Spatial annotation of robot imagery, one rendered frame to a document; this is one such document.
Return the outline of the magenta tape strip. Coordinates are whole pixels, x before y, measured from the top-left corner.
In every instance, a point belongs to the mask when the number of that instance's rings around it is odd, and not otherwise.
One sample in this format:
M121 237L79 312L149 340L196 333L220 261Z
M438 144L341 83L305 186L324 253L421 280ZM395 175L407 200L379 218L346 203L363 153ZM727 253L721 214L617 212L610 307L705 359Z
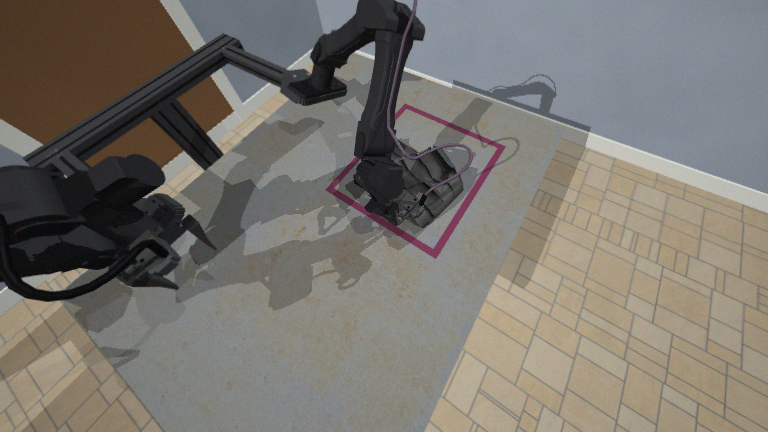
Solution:
M400 228L392 225L390 222L388 222L387 220L385 220L382 217L378 216L377 214L375 214L373 212L371 212L371 213L367 212L366 209L364 208L364 206L360 205L356 201L354 201L351 198L347 197L346 195L342 194L341 192L339 192L338 190L334 189L333 187L328 186L325 190L328 191L329 193L331 193L332 195L336 196L340 200L344 201L345 203L349 204L353 208L357 209L361 213L365 214L369 218L373 219L377 223L381 224L385 228L389 229L393 233L397 234L401 238L405 239L409 243L413 244L417 248L421 249L425 253L429 254L433 258L436 259L438 257L438 255L440 254L436 250L432 249L431 247L427 246L423 242L421 242L418 239L414 238L413 236L409 235L405 231L403 231Z
M454 124L452 124L452 123L450 123L450 122L447 122L447 121L445 121L445 120L442 120L442 119L440 119L440 118L438 118L438 117L435 117L435 116L433 116L433 115L431 115L431 114L428 114L428 113L426 113L426 112L424 112L424 111L421 111L421 110L419 110L419 109L417 109L417 108L414 108L414 107L412 107L412 106L410 106L410 105L404 104L402 107L404 107L404 108L406 108L406 109L409 109L409 110L411 110L411 111L413 111L413 112L416 112L416 113L418 113L418 114L420 114L420 115L422 115L422 116L425 116L425 117L427 117L427 118L429 118L429 119L432 119L432 120L434 120L434 121L436 121L436 122L439 122L439 123L441 123L441 124L443 124L443 125L445 125L445 126L448 126L448 127L452 128L452 129L455 129L455 130L457 130L457 131L459 131L459 132L462 132L462 133L464 133L464 134L466 134L466 135L469 135L469 136L471 136L471 137L473 137L473 138L476 138L476 139L478 139L478 140L480 140L480 141L483 141L483 142L485 142L485 143L487 143L487 144L489 144L489 145L492 145L492 146L494 146L494 147L496 147L496 148L499 148L499 149L501 149L501 150L504 150L504 149L505 149L505 147L506 147L506 146L504 146L504 145L501 145L501 144L499 144L499 143L497 143L497 142L494 142L494 141L492 141L492 140L489 140L489 139L487 139L487 138L485 138L485 137L482 137L482 136L480 136L480 135L478 135L478 134L475 134L475 133L473 133L473 132L471 132L471 131L468 131L468 130L466 130L466 129L464 129L464 128L461 128L461 127L459 127L459 126L457 126L457 125L454 125Z

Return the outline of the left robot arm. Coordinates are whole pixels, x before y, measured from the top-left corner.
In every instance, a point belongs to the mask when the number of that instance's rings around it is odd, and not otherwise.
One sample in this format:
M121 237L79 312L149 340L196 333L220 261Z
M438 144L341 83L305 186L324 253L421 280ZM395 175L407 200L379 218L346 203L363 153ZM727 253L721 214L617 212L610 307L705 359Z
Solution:
M359 0L348 22L318 39L310 54L314 65L309 80L288 85L304 99L346 90L347 85L333 77L335 68L340 69L352 53L375 41L371 85L358 121L354 156L361 159L356 171L364 185L388 200L400 196L405 182L403 167L391 159L395 141L387 129L387 117L390 113L390 127L396 135L395 109L405 63L413 41L423 41L425 35L425 26L416 15L407 36L401 35L411 14L406 4L395 0Z

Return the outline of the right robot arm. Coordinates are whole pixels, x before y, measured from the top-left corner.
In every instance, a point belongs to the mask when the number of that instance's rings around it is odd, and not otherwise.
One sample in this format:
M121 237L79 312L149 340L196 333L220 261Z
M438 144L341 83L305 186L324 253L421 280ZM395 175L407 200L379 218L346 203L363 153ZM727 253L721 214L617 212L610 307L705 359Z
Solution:
M110 223L119 226L128 206L164 183L162 169L139 154L109 156L67 178L40 167L0 167L0 213L9 229L14 269L21 278L82 267L109 266L109 271L126 249L97 231ZM162 277L179 265L178 253L158 239L168 254L148 267L130 265L128 275Z

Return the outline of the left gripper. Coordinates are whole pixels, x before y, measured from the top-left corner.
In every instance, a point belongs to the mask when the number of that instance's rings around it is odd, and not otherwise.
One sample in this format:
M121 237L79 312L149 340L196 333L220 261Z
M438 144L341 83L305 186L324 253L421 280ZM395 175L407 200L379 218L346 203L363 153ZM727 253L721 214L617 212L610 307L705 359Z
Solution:
M366 211L369 213L373 212L385 218L394 226L397 226L396 214L403 218L399 215L399 210L397 209L398 205L401 205L406 210L411 212L419 202L418 199L409 194L407 191L403 191L396 199L388 200L373 189L367 188L367 190L372 198L364 207Z

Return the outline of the maroon tape strip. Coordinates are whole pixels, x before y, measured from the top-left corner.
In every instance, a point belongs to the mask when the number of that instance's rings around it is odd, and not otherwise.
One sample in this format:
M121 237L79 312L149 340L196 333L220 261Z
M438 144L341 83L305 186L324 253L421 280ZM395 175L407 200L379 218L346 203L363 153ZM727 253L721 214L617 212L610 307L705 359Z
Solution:
M469 192L469 194L465 198L464 202L462 203L462 205L458 209L457 213L455 214L455 216L451 220L450 224L448 225L448 227L444 231L443 235L441 236L441 238L437 242L436 246L434 247L434 250L436 250L439 253L441 252L441 250L443 249L444 245L448 241L449 237L453 233L454 229L458 225L458 223L461 220L462 216L466 212L467 208L471 204L472 200L476 196L477 192L481 188L482 184L484 183L485 179L489 175L490 171L494 167L495 163L497 162L497 160L499 159L499 157L500 157L500 155L502 154L503 151L504 150L501 150L501 149L497 148L497 150L495 151L494 155L492 156L492 158L488 162L487 166L485 167L485 169L481 173L480 177L478 178L478 180L474 184L473 188L471 189L471 191Z
M395 114L395 121L398 119L398 117L406 110L406 108L401 107L399 111ZM335 188L338 183L348 174L348 172L358 163L360 159L358 157L355 157L349 165L337 176L337 178L329 185L333 188Z

